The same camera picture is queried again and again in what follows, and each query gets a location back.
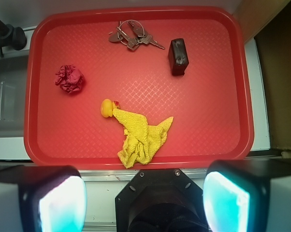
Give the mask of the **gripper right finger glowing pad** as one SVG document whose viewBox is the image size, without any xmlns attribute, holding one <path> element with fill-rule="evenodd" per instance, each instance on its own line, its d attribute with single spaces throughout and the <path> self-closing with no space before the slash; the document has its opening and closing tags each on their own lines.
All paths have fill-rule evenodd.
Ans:
<svg viewBox="0 0 291 232">
<path fill-rule="evenodd" d="M 203 203 L 214 232 L 291 232 L 291 159 L 216 160 Z"/>
</svg>

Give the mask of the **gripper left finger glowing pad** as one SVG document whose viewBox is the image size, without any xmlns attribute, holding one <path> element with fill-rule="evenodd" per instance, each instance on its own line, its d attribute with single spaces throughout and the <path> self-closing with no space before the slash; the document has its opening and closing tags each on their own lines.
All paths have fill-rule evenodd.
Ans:
<svg viewBox="0 0 291 232">
<path fill-rule="evenodd" d="M 87 190 L 73 166 L 0 166 L 0 232 L 80 232 Z"/>
</svg>

